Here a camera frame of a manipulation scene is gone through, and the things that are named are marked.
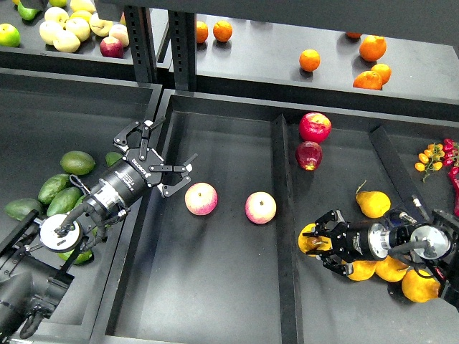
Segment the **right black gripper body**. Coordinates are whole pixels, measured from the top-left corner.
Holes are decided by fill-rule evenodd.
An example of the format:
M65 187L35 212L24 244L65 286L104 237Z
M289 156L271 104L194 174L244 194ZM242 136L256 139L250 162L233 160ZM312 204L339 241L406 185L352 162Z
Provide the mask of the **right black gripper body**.
M389 230L379 222L338 222L331 230L333 254L345 262L380 261L389 251Z

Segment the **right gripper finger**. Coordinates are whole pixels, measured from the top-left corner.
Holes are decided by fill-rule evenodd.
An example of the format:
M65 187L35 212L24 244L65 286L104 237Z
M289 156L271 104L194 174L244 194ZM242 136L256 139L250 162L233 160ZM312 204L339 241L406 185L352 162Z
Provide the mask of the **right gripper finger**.
M321 260L322 266L340 276L349 276L354 273L352 263L342 262L334 251L319 251L316 256Z
M330 210L317 219L310 231L302 234L302 237L325 237L328 239L344 239L346 237L348 223L344 220L340 210Z

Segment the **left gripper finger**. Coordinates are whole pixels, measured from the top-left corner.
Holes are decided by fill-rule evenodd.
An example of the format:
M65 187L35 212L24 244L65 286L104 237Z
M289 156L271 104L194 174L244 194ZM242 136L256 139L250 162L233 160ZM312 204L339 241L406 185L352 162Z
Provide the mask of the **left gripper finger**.
M163 122L164 120L134 120L114 137L113 145L123 153L137 149L138 157L141 160L146 160L151 134Z
M158 163L149 166L151 175L158 177L158 181L153 185L160 191L163 198L172 196L191 182L192 163L197 157L198 154L194 153L181 165Z

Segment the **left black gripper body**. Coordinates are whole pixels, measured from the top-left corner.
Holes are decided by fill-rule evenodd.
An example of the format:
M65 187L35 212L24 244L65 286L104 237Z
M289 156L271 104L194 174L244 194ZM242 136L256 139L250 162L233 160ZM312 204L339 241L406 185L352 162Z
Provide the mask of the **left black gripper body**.
M152 148L145 153L140 148L127 150L100 178L98 201L104 206L131 206L147 190L160 183L162 172L151 166L160 166L163 158Z

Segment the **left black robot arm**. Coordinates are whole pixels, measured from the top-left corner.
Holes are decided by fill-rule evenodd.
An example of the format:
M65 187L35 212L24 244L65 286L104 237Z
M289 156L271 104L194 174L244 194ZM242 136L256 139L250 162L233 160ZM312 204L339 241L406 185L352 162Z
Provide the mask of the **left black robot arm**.
M154 188L170 197L190 183L192 159L168 165L150 146L163 120L134 121L113 139L123 155L92 188L75 174L70 182L84 193L82 203L63 214L41 216L35 209L1 242L1 342L14 333L31 337L50 318L68 291L69 274L79 254L107 237L137 200Z

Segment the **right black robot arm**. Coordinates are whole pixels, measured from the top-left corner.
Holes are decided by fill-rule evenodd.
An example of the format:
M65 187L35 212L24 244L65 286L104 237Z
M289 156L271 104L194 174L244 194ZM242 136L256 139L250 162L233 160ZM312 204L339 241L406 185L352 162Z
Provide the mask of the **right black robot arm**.
M313 255L341 276L356 272L355 262L398 259L415 273L427 269L439 282L439 296L458 306L458 218L433 210L428 215L419 201L420 215L404 209L389 210L380 219L348 222L339 210L330 210L298 236L302 253Z

